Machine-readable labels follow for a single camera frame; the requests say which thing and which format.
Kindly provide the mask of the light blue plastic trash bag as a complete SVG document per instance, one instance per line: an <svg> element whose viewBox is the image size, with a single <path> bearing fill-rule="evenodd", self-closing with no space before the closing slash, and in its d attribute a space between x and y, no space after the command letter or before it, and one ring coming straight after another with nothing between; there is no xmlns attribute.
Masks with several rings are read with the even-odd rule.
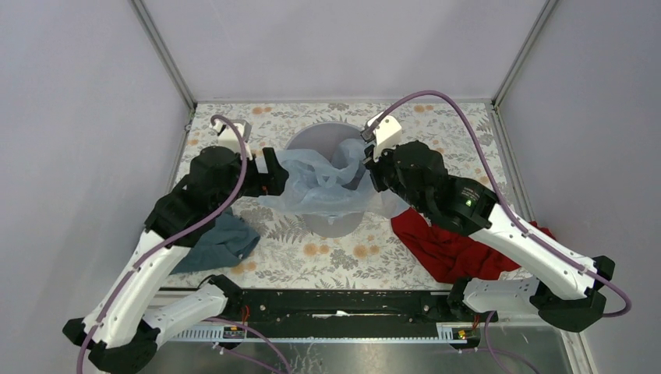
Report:
<svg viewBox="0 0 661 374"><path fill-rule="evenodd" d="M289 173L280 196L261 196L259 204L291 214L341 216L370 212L393 218L408 204L391 191L377 192L362 164L365 144L341 142L328 161L314 150L279 150L280 165Z"/></svg>

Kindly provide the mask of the grey plastic trash bin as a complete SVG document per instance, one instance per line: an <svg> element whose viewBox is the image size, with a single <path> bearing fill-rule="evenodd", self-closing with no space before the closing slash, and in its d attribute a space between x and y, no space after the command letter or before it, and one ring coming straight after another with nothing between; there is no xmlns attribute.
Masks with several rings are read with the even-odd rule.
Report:
<svg viewBox="0 0 661 374"><path fill-rule="evenodd" d="M286 150L314 150L330 161L339 144L347 139L358 139L359 128L344 122L321 122L297 132L287 143ZM308 229L320 237L341 238L350 235L361 224L365 212L341 216L303 214Z"/></svg>

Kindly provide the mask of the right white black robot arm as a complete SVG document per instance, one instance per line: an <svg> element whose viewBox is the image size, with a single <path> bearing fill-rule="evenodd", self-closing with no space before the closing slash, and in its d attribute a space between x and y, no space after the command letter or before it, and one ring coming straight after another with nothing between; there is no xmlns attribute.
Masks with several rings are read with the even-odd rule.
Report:
<svg viewBox="0 0 661 374"><path fill-rule="evenodd" d="M370 145L364 154L362 163L378 192L393 192L433 226L487 245L531 274L517 281L461 278L447 299L451 317L466 321L475 313L534 314L575 333L605 317L603 282L589 274L611 280L613 260L561 245L500 203L491 189L450 175L441 154L425 143L406 143L382 154Z"/></svg>

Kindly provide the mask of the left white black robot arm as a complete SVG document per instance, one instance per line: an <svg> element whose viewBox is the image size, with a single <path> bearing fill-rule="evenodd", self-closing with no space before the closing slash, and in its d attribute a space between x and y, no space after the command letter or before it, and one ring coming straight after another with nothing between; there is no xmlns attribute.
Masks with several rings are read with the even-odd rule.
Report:
<svg viewBox="0 0 661 374"><path fill-rule="evenodd" d="M217 216L243 196L280 195L288 172L274 149L259 158L246 149L209 146L189 171L161 197L145 221L136 249L112 289L87 316L71 319L65 336L79 348L76 371L86 362L107 373L136 373L157 350L183 330L219 316L245 317L239 287L224 276L212 277L193 294L158 312L148 305L162 283L209 230Z"/></svg>

